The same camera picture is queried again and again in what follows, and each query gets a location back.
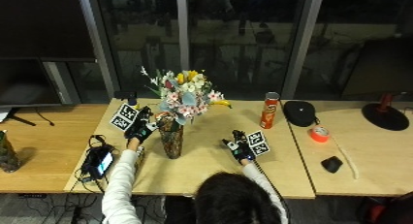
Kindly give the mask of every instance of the red can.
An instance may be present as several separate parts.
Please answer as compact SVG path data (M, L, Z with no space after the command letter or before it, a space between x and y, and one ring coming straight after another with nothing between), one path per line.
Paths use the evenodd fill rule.
M266 93L266 100L263 103L259 126L265 129L271 127L275 106L278 104L279 95L275 92Z

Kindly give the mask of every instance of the chair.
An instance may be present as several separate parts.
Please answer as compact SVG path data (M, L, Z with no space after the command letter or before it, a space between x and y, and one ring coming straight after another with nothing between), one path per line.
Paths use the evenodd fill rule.
M413 223L413 192L394 198L387 204L375 205L370 209L373 224Z

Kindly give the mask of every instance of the orange tape roll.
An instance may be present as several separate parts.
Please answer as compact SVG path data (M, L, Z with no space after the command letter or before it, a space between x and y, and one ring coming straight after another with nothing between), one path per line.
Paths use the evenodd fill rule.
M309 136L311 139L314 139L319 143L325 143L327 139L330 138L330 133L329 131L319 125L315 125L310 130L309 130Z

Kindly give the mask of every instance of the wooden table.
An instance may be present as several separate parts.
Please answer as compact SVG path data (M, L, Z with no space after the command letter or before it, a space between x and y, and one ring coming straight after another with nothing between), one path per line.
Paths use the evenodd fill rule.
M413 190L413 114L406 113L410 127L403 131L385 130L363 118L363 102L309 101L315 108L321 125L333 138L323 144L309 136L310 127L291 125L302 152L315 195L398 196ZM393 102L399 110L411 103ZM354 179L349 156L357 170ZM319 162L335 155L343 165L330 174Z
M121 105L112 100L94 134L105 135L105 141L118 150L125 149L126 141L122 133L108 122ZM141 99L141 107L149 105L157 112L158 100ZM145 157L137 171L133 193L146 195L193 194L199 183L218 171L241 173L241 166L234 161L221 139L231 139L233 129L246 134L261 130L258 125L262 101L231 101L233 109L213 106L193 123L185 126L183 150L178 159L169 159L156 131L144 142ZM285 198L313 198L310 181L302 160L291 138L282 112L275 113L274 126L263 130L270 152L259 156L257 161L267 177ZM74 178L74 171L81 167L85 154L80 157L65 191L88 192ZM94 182L85 183L92 191L100 192Z
M22 161L13 173L0 171L1 193L62 193L105 107L78 105L38 108L54 126L37 115L34 108L24 108L16 116L36 126L12 119L0 123L1 130L8 130L8 140Z

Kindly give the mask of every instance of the hand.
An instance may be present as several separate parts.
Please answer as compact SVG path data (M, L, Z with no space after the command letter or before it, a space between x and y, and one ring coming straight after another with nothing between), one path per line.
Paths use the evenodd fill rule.
M229 147L231 156L235 159L235 161L241 165L243 165L241 161L243 161L243 159L249 161L254 160L255 155L247 145L245 133L238 130L233 130L231 135L233 135L234 143L227 140L222 140L222 142Z
M141 144L157 128L158 126L156 122L145 123L145 121L140 121L137 124L134 123L126 130L125 138L128 140L137 138Z
M125 138L128 140L137 138L140 140L140 144L145 141L145 139L149 137L152 132L157 129L156 122L148 123L149 117L153 115L150 112L150 108L148 106L142 107L140 109L138 116L125 131Z

